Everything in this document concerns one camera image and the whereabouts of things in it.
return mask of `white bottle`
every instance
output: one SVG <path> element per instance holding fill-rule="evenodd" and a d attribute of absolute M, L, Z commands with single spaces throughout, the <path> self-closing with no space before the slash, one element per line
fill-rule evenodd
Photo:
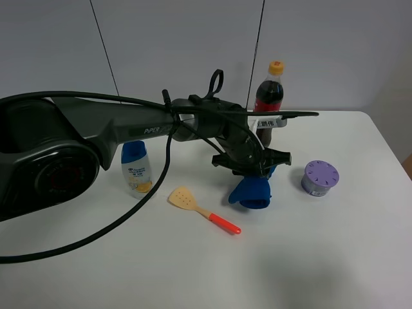
<path fill-rule="evenodd" d="M 142 199 L 152 189 L 152 172 L 143 141 L 123 145 L 122 172 L 135 198 Z"/>

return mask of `table surface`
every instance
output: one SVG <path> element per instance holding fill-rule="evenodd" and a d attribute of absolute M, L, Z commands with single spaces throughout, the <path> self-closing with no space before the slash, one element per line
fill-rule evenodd
<path fill-rule="evenodd" d="M 166 137 L 146 141 L 153 173 Z M 412 182 L 369 118 L 323 111 L 275 129 L 292 153 L 270 179 L 267 209 L 229 205 L 241 178 L 211 164 L 203 141 L 172 143 L 171 167 L 130 220 L 68 254 L 0 265 L 1 308 L 412 308 Z M 322 198 L 300 180 L 311 160 L 333 164 L 338 185 Z M 232 236 L 166 202 L 180 185 L 243 230 Z M 120 147 L 83 195 L 0 223 L 0 255 L 60 247 L 105 227 L 136 200 Z"/>

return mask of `plastic bottle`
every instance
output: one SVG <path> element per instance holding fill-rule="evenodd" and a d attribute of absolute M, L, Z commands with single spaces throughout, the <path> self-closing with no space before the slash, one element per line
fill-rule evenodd
<path fill-rule="evenodd" d="M 152 174 L 144 142 L 125 143 L 122 148 L 123 177 L 135 198 L 142 199 L 152 188 Z"/>
<path fill-rule="evenodd" d="M 272 61 L 269 65 L 267 78 L 256 91 L 253 111 L 279 111 L 283 100 L 282 74 L 283 63 Z M 258 129 L 256 135 L 265 147 L 270 145 L 272 129 Z"/>

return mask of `soda bottle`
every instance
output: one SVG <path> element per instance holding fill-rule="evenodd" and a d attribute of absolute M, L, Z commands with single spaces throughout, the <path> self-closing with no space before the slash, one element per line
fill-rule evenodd
<path fill-rule="evenodd" d="M 272 61 L 269 65 L 268 76 L 256 91 L 255 107 L 253 111 L 279 111 L 283 100 L 281 75 L 283 63 Z M 272 129 L 258 129 L 257 137 L 263 146 L 268 147 L 272 140 Z"/>

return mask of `round canister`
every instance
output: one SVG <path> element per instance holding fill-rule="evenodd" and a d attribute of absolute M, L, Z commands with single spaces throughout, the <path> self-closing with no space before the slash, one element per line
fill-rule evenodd
<path fill-rule="evenodd" d="M 309 162 L 302 178 L 303 189 L 313 196 L 324 196 L 339 181 L 339 173 L 325 161 Z"/>

